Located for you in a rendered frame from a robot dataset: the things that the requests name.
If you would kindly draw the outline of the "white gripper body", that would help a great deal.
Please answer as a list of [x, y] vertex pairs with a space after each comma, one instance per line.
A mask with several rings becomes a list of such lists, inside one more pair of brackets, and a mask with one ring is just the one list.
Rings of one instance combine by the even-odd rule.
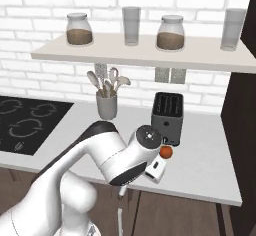
[[127, 185], [121, 186], [119, 193], [118, 193], [118, 199], [122, 200], [127, 190]]

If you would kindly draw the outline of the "brown wooden cupboard front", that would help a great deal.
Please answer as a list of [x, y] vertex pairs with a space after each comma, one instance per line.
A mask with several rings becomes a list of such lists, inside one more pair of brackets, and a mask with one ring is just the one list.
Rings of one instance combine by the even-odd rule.
[[133, 236], [220, 236], [213, 203], [142, 192]]
[[37, 175], [0, 167], [0, 216], [23, 199]]
[[138, 190], [127, 189], [119, 200], [119, 187], [93, 183], [97, 191], [97, 202], [89, 212], [91, 220], [97, 225], [102, 236], [118, 235], [118, 209], [122, 209], [123, 236], [133, 236], [133, 225], [139, 203]]

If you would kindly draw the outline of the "orange round fruit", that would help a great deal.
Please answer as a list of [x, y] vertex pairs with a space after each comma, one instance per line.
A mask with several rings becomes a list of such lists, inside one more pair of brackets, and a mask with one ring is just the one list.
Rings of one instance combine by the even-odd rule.
[[160, 148], [160, 156], [163, 159], [169, 159], [173, 154], [173, 149], [169, 145], [162, 145]]

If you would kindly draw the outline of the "dark grey toaster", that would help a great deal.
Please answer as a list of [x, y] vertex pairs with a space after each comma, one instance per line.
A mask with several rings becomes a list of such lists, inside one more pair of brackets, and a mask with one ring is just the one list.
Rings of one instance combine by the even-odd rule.
[[183, 117], [182, 94], [170, 92], [155, 94], [151, 125], [162, 135], [165, 144], [172, 146], [180, 144]]

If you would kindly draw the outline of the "grey utensil pot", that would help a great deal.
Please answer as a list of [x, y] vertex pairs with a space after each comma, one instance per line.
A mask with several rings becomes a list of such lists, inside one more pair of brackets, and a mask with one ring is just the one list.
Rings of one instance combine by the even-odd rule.
[[100, 92], [96, 93], [98, 114], [103, 120], [112, 120], [117, 115], [117, 95], [103, 98]]

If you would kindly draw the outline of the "pale ladle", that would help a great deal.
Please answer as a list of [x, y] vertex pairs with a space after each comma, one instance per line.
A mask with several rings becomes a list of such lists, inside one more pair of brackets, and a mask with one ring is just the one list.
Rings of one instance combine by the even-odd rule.
[[117, 91], [121, 85], [130, 85], [130, 84], [131, 82], [127, 77], [120, 76], [117, 78], [117, 85], [115, 87], [115, 91]]

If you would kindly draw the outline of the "black hob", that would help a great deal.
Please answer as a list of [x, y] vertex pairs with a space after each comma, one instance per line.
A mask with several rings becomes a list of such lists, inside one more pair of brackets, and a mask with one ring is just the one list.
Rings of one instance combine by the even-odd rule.
[[72, 106], [0, 95], [0, 151], [33, 156]]

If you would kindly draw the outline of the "pale spatula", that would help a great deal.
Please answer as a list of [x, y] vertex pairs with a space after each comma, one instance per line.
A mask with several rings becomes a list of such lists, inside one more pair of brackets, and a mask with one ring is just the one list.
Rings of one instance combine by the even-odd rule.
[[96, 77], [95, 73], [93, 71], [88, 71], [87, 72], [87, 77], [90, 80], [90, 82], [98, 89], [100, 90], [100, 85], [98, 78]]

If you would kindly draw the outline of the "pale slotted spoon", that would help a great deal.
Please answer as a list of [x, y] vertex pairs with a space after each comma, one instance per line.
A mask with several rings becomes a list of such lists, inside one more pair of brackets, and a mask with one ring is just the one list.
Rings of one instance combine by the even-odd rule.
[[119, 77], [119, 71], [117, 68], [112, 67], [109, 71], [109, 79], [112, 85], [115, 84], [115, 82], [117, 81], [117, 78]]

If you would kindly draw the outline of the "dark tall cupboard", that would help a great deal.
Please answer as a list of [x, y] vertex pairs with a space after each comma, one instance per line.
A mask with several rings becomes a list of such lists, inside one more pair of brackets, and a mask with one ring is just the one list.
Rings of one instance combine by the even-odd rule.
[[232, 72], [221, 119], [240, 193], [230, 208], [234, 236], [256, 236], [256, 72]]

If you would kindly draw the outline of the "glass jar with brown contents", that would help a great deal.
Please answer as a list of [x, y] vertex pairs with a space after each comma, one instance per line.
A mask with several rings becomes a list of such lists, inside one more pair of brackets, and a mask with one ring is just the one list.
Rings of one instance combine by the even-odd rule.
[[93, 33], [86, 13], [67, 15], [66, 38], [70, 45], [88, 45], [93, 42]]
[[156, 46], [162, 50], [181, 50], [185, 44], [183, 17], [180, 15], [163, 15], [156, 37]]

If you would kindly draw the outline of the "clear drinking glass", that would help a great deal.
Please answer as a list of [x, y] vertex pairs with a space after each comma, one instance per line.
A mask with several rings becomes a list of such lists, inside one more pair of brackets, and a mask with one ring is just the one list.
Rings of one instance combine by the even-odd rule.
[[246, 9], [228, 8], [225, 12], [220, 49], [235, 51], [244, 24]]
[[123, 7], [124, 41], [126, 45], [134, 46], [139, 43], [140, 7]]

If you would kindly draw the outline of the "grey wall socket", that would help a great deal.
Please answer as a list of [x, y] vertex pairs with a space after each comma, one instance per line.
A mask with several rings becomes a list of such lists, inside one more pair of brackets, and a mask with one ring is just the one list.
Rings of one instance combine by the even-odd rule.
[[171, 70], [171, 82], [173, 84], [184, 84], [186, 78], [186, 70], [173, 68]]
[[95, 63], [94, 64], [95, 73], [98, 77], [107, 77], [107, 65], [101, 64], [101, 63]]
[[168, 83], [170, 76], [170, 69], [169, 68], [155, 68], [155, 81], [161, 83]]

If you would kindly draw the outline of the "white wall shelf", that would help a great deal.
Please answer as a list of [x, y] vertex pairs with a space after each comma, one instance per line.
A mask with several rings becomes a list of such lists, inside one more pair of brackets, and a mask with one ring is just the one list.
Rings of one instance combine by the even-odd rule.
[[156, 48], [156, 38], [141, 35], [138, 46], [126, 46], [122, 34], [95, 33], [94, 42], [70, 46], [62, 35], [31, 52], [33, 59], [131, 66], [197, 69], [256, 74], [256, 59], [239, 42], [235, 51], [220, 49], [218, 38], [187, 37], [181, 51]]

